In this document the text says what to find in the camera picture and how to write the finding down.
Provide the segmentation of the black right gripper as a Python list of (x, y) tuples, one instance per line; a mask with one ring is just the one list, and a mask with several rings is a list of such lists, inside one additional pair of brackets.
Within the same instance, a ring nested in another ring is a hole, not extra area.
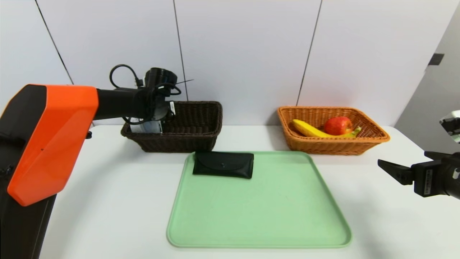
[(424, 151), (432, 161), (413, 164), (410, 167), (378, 159), (378, 166), (401, 185), (412, 185), (414, 192), (424, 198), (447, 195), (460, 199), (460, 153)]

